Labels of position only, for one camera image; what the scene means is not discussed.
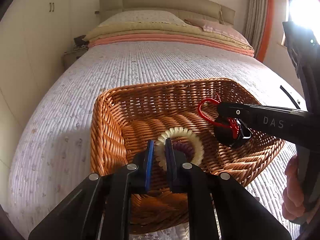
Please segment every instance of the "mattress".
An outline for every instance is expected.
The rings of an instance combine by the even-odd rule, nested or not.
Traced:
[[[210,77],[239,82],[263,105],[294,108],[280,85],[299,98],[290,85],[254,58],[223,49],[163,41],[120,42],[89,49],[48,91],[21,136],[8,185],[8,212],[14,226],[27,238],[90,174],[90,125],[100,93],[124,85]],[[299,227],[281,215],[284,169],[294,154],[294,145],[286,143],[247,189],[296,238]],[[184,239],[188,225],[152,235]]]

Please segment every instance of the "red string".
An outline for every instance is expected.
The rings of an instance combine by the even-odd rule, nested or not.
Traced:
[[[229,125],[226,125],[226,124],[222,124],[222,123],[219,123],[219,122],[216,122],[216,121],[214,121],[214,120],[212,120],[211,118],[209,118],[209,117],[207,117],[206,115],[204,115],[204,113],[202,113],[202,111],[201,111],[201,106],[204,104],[204,103],[207,103],[207,102],[209,102],[209,103],[212,103],[212,104],[214,104],[214,105],[218,105],[218,104],[220,104],[220,102],[221,102],[221,99],[220,99],[220,97],[219,97],[219,95],[217,94],[217,96],[218,96],[218,99],[219,100],[215,100],[215,99],[213,99],[213,98],[205,98],[204,100],[202,100],[201,102],[200,102],[200,104],[198,105],[198,113],[199,113],[199,115],[203,118],[203,119],[205,119],[205,120],[207,120],[209,123],[211,123],[212,125],[215,125],[215,126],[217,126],[217,127],[224,127],[224,128],[228,128],[228,129],[231,129],[232,130],[232,137],[234,138],[234,139],[237,139],[238,138],[238,133],[239,133],[239,127],[238,127],[238,124],[237,124],[237,122],[236,122],[236,119],[234,119],[234,118],[227,118],[227,120],[229,121]]]

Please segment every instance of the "bed headboard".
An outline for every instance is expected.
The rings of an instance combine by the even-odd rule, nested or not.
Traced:
[[[199,18],[233,27],[235,11],[209,0],[100,0],[100,22],[130,10],[163,10],[184,20]]]

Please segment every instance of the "white coil hair tie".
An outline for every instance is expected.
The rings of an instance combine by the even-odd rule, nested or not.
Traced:
[[[158,137],[158,140],[155,143],[155,156],[156,160],[159,162],[159,166],[162,167],[164,171],[167,171],[167,163],[165,161],[164,155],[165,140],[167,138],[177,137],[186,137],[190,141],[195,152],[195,155],[191,160],[191,163],[199,166],[202,162],[204,155],[202,142],[193,131],[183,127],[170,128]]]

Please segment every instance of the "gray curtain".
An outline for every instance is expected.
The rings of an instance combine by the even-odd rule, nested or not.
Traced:
[[[244,32],[257,57],[266,25],[268,0],[250,0],[248,20]]]

